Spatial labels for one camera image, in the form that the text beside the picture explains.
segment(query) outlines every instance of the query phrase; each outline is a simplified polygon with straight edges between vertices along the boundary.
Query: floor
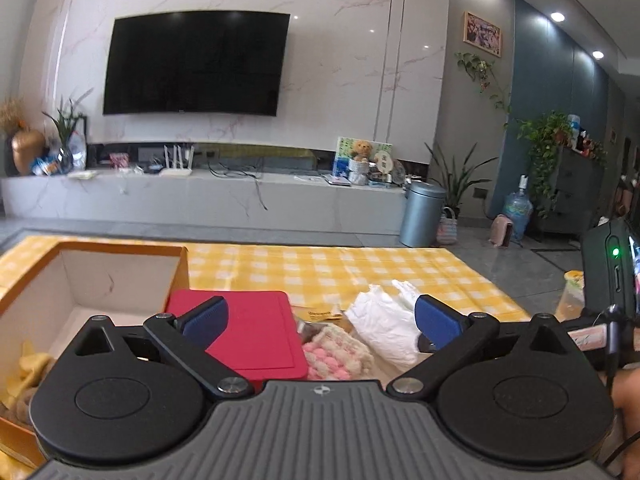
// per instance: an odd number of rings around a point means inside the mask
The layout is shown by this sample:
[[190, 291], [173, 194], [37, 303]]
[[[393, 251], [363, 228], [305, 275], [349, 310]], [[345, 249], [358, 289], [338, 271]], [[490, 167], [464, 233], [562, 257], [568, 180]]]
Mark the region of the floor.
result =
[[[393, 235], [291, 232], [242, 228], [207, 228], [162, 224], [132, 224], [73, 220], [0, 219], [0, 253], [33, 234], [77, 234], [240, 244], [402, 247]], [[511, 296], [530, 314], [553, 312], [564, 288], [564, 272], [582, 269], [580, 251], [565, 240], [494, 248], [488, 229], [459, 227], [458, 243], [447, 247]]]

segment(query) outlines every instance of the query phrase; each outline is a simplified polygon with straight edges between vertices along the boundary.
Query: tv screen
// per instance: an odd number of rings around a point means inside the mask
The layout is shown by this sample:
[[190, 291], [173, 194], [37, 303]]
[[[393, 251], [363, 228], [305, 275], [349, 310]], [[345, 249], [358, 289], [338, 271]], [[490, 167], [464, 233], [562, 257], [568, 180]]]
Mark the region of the tv screen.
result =
[[118, 19], [103, 113], [274, 116], [288, 28], [289, 14], [240, 10]]

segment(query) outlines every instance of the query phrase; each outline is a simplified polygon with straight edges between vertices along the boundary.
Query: pink knitted item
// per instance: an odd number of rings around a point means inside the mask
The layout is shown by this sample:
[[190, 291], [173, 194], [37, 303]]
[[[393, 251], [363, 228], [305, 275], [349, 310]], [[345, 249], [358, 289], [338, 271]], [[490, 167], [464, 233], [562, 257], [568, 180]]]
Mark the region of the pink knitted item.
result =
[[312, 381], [351, 381], [370, 373], [373, 356], [367, 346], [343, 329], [327, 325], [302, 346]]

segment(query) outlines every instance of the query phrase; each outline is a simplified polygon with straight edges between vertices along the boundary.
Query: trash can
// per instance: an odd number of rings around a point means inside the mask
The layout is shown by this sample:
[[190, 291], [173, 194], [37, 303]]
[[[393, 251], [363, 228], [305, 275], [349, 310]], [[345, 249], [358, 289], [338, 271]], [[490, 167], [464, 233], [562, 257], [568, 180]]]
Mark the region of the trash can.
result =
[[407, 247], [431, 247], [436, 241], [438, 223], [446, 192], [439, 186], [412, 182], [400, 229], [400, 243]]

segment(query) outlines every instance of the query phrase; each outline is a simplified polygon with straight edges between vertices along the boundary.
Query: gray ribbed plate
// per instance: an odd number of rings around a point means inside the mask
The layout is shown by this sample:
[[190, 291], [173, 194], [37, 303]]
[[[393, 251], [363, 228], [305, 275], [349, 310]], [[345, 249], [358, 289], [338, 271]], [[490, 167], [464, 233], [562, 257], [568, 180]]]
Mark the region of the gray ribbed plate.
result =
[[482, 462], [449, 441], [430, 411], [387, 397], [376, 382], [271, 381], [222, 402], [194, 439], [121, 470], [49, 462], [36, 480], [610, 479], [591, 462], [521, 472]]

